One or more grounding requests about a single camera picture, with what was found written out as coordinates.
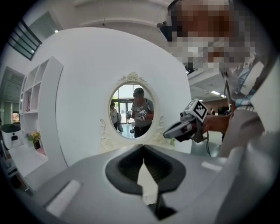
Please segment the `backpack strap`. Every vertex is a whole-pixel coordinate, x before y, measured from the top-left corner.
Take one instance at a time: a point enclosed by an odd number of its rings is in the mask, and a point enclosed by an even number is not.
[[[148,110],[149,110],[149,112],[151,111],[151,109],[150,109],[150,107],[149,107],[149,102],[148,102],[148,99],[147,98],[145,98],[145,101],[146,101],[146,105],[147,105],[147,107],[148,107]]]

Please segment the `white strip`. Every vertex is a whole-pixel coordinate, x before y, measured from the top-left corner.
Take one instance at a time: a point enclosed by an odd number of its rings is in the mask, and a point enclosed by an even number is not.
[[[52,200],[46,207],[46,210],[56,217],[60,217],[65,211],[70,201],[77,194],[81,184],[76,180],[71,180],[70,183]]]
[[[210,170],[215,170],[215,171],[221,171],[222,168],[223,168],[222,166],[211,164],[211,163],[208,163],[206,161],[202,162],[201,166],[204,167],[204,168],[210,169]]]

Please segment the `black cable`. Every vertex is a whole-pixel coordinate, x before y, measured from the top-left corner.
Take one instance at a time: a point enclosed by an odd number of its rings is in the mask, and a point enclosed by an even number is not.
[[[208,145],[208,143],[209,143],[209,133],[208,133],[208,131],[207,131],[206,151],[207,151],[207,153],[209,154],[209,156],[211,157],[211,153],[210,153],[210,150],[209,150],[209,145]]]

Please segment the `carved floral ornament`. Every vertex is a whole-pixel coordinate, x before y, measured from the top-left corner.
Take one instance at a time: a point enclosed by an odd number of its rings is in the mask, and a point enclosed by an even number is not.
[[[153,88],[151,86],[149,86],[149,84],[142,77],[139,77],[136,72],[131,72],[127,76],[122,76],[117,81],[114,89],[118,89],[125,82],[137,82],[137,83],[143,85],[145,88],[147,88],[150,91],[153,100],[156,99],[156,101],[154,103],[158,104],[156,93],[154,92]],[[110,120],[107,120],[107,122],[106,122],[106,119],[100,119],[100,122],[101,122],[101,127],[103,128],[102,136],[101,136],[102,152],[111,151],[113,149],[116,149],[117,147],[124,147],[124,146],[131,145],[131,139],[127,139],[119,134],[117,135],[116,138],[114,137],[115,134],[112,134],[112,132],[115,132],[115,129],[114,129],[113,125],[109,124],[111,122]],[[167,148],[172,149],[172,147],[170,145],[170,141],[168,141],[167,139],[165,139],[163,137],[163,133],[165,130],[165,127],[163,124],[163,116],[160,116],[158,121],[154,120],[152,126],[156,124],[155,122],[157,123],[157,127],[155,129],[153,129],[154,132],[150,135],[149,138],[146,138],[144,140],[143,144],[153,144],[153,145],[158,145],[158,146],[167,147]]]

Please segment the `black metal railing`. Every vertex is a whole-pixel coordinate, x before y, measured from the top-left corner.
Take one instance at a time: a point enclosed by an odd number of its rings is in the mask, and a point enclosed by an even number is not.
[[[17,24],[7,43],[29,60],[32,59],[36,50],[42,44],[23,20],[20,20]]]

